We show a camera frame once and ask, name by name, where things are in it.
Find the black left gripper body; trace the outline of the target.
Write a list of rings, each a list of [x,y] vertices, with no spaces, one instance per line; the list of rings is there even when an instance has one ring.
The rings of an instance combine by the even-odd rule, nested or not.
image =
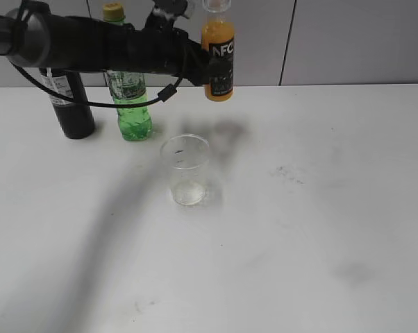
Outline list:
[[[174,25],[178,18],[190,19],[193,13],[193,1],[154,1],[144,27],[135,31],[131,42],[134,67],[144,73],[186,79],[194,86],[207,84],[209,53]]]

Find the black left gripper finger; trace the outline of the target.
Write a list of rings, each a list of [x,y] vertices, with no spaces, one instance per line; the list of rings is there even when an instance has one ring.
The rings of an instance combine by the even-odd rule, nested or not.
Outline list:
[[[234,56],[225,57],[213,56],[209,62],[209,84],[210,91],[232,91],[234,78]]]

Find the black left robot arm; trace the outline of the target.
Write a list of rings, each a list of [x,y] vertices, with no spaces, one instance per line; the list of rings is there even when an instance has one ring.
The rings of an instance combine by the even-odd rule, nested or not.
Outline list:
[[[24,68],[167,74],[200,86],[228,74],[230,60],[206,51],[174,27],[191,1],[155,1],[144,28],[89,17],[58,16],[42,1],[23,1],[0,15],[0,56]]]

